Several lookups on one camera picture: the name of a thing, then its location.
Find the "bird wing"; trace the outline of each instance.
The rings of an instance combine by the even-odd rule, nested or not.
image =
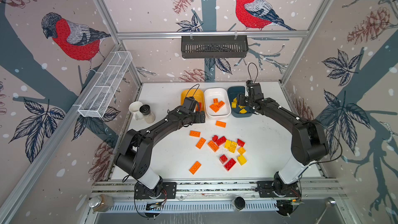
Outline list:
[[[70,28],[70,35],[67,38],[67,42],[72,45],[83,46],[89,43],[90,40],[90,28],[85,24],[75,24],[67,20]]]
[[[254,0],[253,2],[246,3],[244,7],[251,15],[260,18],[272,10],[271,4],[265,0]]]

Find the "white tabletop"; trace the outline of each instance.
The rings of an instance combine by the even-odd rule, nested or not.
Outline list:
[[[189,89],[196,83],[145,83],[139,97],[139,101],[148,104],[155,114],[157,121],[167,115],[167,110],[180,105],[181,92]],[[282,107],[289,109],[289,105],[278,82],[261,82],[264,97],[271,97]],[[222,87],[228,89],[232,86],[244,86],[244,82],[214,82],[200,83],[199,89]],[[217,127],[216,121],[206,118],[206,123],[194,124],[189,127],[172,132],[156,144],[152,150],[150,166],[153,171],[164,179],[256,179],[274,177],[286,164],[289,157],[291,137],[289,131],[269,117],[253,114],[248,118],[236,118],[230,115],[226,122],[226,128]],[[141,130],[152,124],[144,120],[132,120],[130,129]],[[189,136],[190,131],[201,132],[201,137],[206,139],[202,149],[196,147],[199,138]],[[246,142],[244,148],[247,159],[241,166],[237,162],[239,153],[232,154],[223,146],[217,152],[213,152],[207,143],[211,138],[225,136],[235,141],[239,138]],[[236,164],[230,171],[226,171],[219,161],[219,157],[225,154],[228,159],[233,158]],[[192,175],[189,169],[198,161],[202,164],[199,170]],[[112,179],[122,179],[127,175],[119,167],[116,167]],[[316,166],[308,168],[303,177],[319,177]]]

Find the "black plastic basket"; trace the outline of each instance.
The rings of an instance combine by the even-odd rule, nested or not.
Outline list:
[[[246,36],[182,36],[182,57],[243,58],[249,51]]]

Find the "white mug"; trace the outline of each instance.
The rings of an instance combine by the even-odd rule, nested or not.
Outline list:
[[[133,102],[129,106],[129,111],[132,113],[132,117],[135,120],[141,120],[144,118],[144,115],[140,112],[140,107],[142,107],[142,103],[139,101]]]

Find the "pepper grinder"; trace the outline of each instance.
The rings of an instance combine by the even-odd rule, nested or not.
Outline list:
[[[150,124],[155,121],[155,115],[150,111],[149,105],[140,107],[140,112],[144,116],[145,121]]]

